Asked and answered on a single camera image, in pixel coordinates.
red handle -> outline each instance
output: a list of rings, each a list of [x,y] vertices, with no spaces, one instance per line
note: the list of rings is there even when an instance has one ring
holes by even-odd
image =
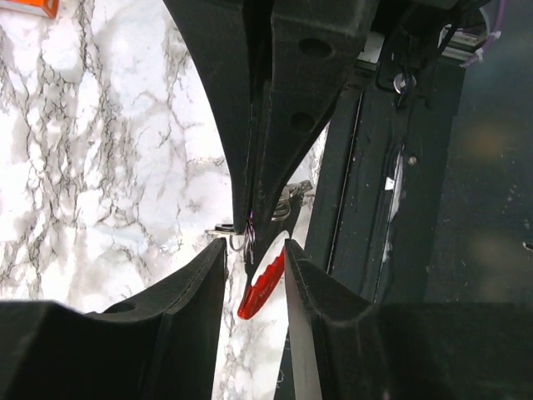
[[[266,267],[265,272],[257,279],[255,285],[249,287],[242,298],[237,315],[242,319],[250,319],[257,314],[274,291],[281,275],[285,271],[285,252],[276,257],[274,262]]]

white sticker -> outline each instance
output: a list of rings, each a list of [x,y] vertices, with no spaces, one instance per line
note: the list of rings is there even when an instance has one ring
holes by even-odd
[[[9,10],[22,11],[24,13],[47,17],[47,14],[42,8],[30,6],[29,4],[22,4],[21,2],[12,2],[11,0],[0,0],[0,8],[7,8]]]

white marble surface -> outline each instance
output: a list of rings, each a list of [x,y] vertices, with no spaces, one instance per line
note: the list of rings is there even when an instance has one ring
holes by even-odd
[[[61,0],[53,21],[0,10],[0,129],[0,298],[102,311],[231,221],[217,129],[162,0]],[[293,181],[316,181],[323,142]],[[270,399],[284,287],[242,321],[245,276],[236,254],[228,264],[213,398]]]

cable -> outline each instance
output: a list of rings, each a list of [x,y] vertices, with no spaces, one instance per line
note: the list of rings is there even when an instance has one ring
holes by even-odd
[[[492,43],[494,43],[501,36],[501,26],[503,23],[503,17],[505,13],[506,13],[506,0],[500,0],[500,5],[498,6],[498,13],[496,15],[494,27],[492,28],[492,31],[489,33],[489,37],[486,39],[483,46],[481,46],[481,48],[478,48],[476,50],[476,54],[474,54],[472,57],[470,57],[468,60],[466,60],[464,63],[461,64],[463,68],[469,67],[471,64],[475,63],[476,61],[480,61],[480,62],[483,61],[483,54],[489,49]]]

screw hole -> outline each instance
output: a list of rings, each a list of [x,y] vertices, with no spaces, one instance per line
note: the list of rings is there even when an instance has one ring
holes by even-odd
[[[333,51],[329,44],[313,37],[302,39],[298,47],[304,55],[319,59],[328,58]]]
[[[307,133],[315,127],[315,119],[304,112],[292,114],[292,128],[299,133]]]
[[[125,313],[126,311],[131,311],[135,309],[135,305],[130,302],[118,302],[113,304],[110,308],[104,311],[104,314],[117,314]]]

